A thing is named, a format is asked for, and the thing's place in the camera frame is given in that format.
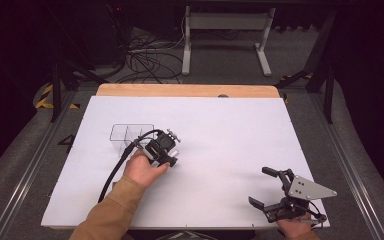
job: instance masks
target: metal frame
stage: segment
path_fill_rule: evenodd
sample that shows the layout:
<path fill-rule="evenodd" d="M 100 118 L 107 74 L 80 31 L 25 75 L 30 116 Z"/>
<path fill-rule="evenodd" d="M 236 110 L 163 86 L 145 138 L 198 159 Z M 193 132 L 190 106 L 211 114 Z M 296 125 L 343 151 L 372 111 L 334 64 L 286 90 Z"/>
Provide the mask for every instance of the metal frame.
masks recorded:
<path fill-rule="evenodd" d="M 191 29 L 239 29 L 239 30 L 263 30 L 263 36 L 259 43 L 255 44 L 255 50 L 260 60 L 264 76 L 271 76 L 271 70 L 264 53 L 270 27 L 273 22 L 275 8 L 268 13 L 240 14 L 240 13 L 196 13 L 191 12 L 186 6 L 185 12 L 185 48 L 183 51 L 182 74 L 188 75 L 191 62 Z"/>

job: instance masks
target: finger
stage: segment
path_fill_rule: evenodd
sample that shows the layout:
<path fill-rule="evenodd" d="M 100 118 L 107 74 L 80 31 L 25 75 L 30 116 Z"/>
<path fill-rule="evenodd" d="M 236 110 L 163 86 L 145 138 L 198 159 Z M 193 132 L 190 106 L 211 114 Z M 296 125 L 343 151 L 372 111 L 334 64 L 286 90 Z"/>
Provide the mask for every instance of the finger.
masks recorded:
<path fill-rule="evenodd" d="M 137 150 L 133 153 L 132 158 L 137 157 L 137 156 L 140 156 L 140 155 L 144 155 L 144 156 L 145 156 L 145 153 L 144 153 L 141 149 L 137 149 Z"/>
<path fill-rule="evenodd" d="M 167 172 L 169 167 L 170 167 L 170 163 L 167 162 L 157 168 L 153 168 L 153 172 L 155 173 L 156 176 L 161 176 L 165 172 Z"/>

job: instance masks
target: black cable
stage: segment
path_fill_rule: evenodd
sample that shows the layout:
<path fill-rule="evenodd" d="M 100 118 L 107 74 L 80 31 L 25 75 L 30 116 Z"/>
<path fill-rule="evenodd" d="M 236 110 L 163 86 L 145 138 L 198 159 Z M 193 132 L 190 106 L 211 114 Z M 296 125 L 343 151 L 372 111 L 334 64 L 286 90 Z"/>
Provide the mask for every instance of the black cable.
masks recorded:
<path fill-rule="evenodd" d="M 100 203 L 104 199 L 105 193 L 107 192 L 108 186 L 111 184 L 112 179 L 114 178 L 114 176 L 117 173 L 118 169 L 120 169 L 121 165 L 123 165 L 124 161 L 126 161 L 127 157 L 133 151 L 134 147 L 135 147 L 135 144 L 132 142 L 126 148 L 126 150 L 124 150 L 123 155 L 121 156 L 121 158 L 118 161 L 117 165 L 115 165 L 115 167 L 112 170 L 110 176 L 108 177 L 107 181 L 105 182 L 104 188 L 102 189 L 101 195 L 99 196 L 98 203 Z"/>

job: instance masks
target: gray floor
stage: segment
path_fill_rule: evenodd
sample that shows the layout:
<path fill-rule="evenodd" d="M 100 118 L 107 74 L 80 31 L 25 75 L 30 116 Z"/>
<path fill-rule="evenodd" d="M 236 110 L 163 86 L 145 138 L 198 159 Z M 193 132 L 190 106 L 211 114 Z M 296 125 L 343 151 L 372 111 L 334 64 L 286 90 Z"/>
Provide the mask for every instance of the gray floor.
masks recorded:
<path fill-rule="evenodd" d="M 213 35 L 197 35 L 192 41 L 190 75 L 179 76 L 179 81 L 183 84 L 275 84 L 281 76 L 294 74 L 303 68 L 317 32 L 287 30 L 278 33 L 272 30 L 265 51 L 273 72 L 270 78 L 263 76 L 253 50 L 253 44 L 258 41 L 259 36 L 258 32 L 245 32 L 237 39 L 227 41 Z M 181 46 L 168 52 L 182 57 Z M 173 58 L 160 56 L 159 59 L 174 71 L 180 71 L 181 63 Z M 120 74 L 110 78 L 110 81 L 115 82 L 129 73 L 125 68 Z M 370 219 L 364 214 L 367 212 L 364 209 L 367 205 L 359 205 L 360 195 L 347 174 L 344 174 L 341 156 L 338 155 L 338 144 L 334 144 L 331 138 L 333 131 L 340 140 L 342 158 L 345 156 L 348 163 L 355 167 L 358 179 L 364 184 L 370 198 L 373 212 L 376 213 L 374 219 L 379 219 L 384 231 L 384 182 L 354 130 L 340 86 L 335 85 L 332 111 L 334 124 L 329 126 L 320 116 L 319 103 L 323 93 L 307 94 L 303 88 L 306 82 L 307 80 L 300 80 L 280 92 L 288 96 L 286 106 L 315 181 L 330 186 L 339 193 L 338 197 L 323 201 L 332 226 L 318 230 L 318 235 L 322 239 L 384 239 L 384 232 L 380 233 L 380 237 L 376 237 L 373 232 Z M 20 205 L 12 209 L 13 218 L 4 224 L 0 239 L 69 238 L 70 230 L 44 228 L 40 226 L 40 222 L 49 201 L 47 195 L 55 186 L 67 157 L 67 147 L 58 145 L 58 142 L 70 134 L 76 134 L 89 98 L 96 93 L 96 89 L 94 83 L 82 83 L 72 99 L 72 103 L 80 104 L 80 109 L 68 109 L 58 126 L 49 123 L 51 109 L 38 109 L 36 116 L 0 159 L 0 217 L 20 180 L 26 179 L 23 174 L 26 169 L 32 168 L 29 165 L 32 159 L 37 159 L 40 154 L 42 159 L 39 170 L 27 176 L 33 180 L 32 184 L 26 185 L 26 194 L 18 201 Z M 64 95 L 67 99 L 72 96 L 69 93 Z M 49 139 L 49 147 L 38 152 L 45 133 L 51 128 L 55 132 Z M 264 232 L 263 236 L 264 239 L 283 239 L 276 231 Z"/>

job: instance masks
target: wooden panel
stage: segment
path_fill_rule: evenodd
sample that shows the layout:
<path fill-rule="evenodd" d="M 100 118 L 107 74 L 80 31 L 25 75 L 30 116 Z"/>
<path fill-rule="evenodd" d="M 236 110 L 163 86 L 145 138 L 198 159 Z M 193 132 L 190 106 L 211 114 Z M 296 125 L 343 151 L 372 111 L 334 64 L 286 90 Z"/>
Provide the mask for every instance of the wooden panel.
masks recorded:
<path fill-rule="evenodd" d="M 194 85 L 194 84 L 102 84 L 97 96 L 153 97 L 229 97 L 278 98 L 273 86 L 255 85 Z"/>

